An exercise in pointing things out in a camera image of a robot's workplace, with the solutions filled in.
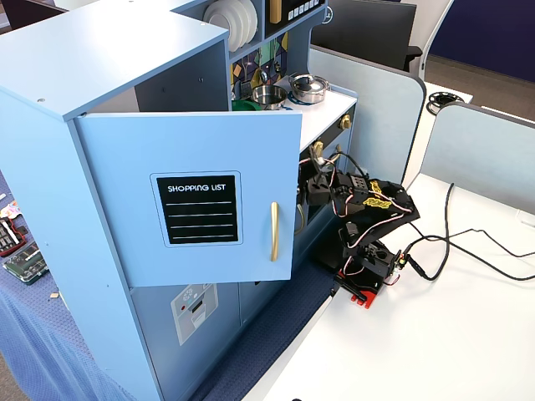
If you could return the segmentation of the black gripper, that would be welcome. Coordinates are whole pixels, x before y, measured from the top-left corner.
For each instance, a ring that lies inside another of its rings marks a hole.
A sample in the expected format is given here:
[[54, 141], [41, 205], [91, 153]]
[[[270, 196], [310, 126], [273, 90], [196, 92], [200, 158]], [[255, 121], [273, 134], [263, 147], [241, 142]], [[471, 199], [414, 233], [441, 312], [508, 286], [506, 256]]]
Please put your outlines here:
[[299, 162], [300, 176], [314, 176], [307, 183], [307, 202], [310, 206], [327, 205], [330, 201], [351, 202], [355, 200], [350, 176], [335, 171], [335, 165], [321, 165], [314, 158]]

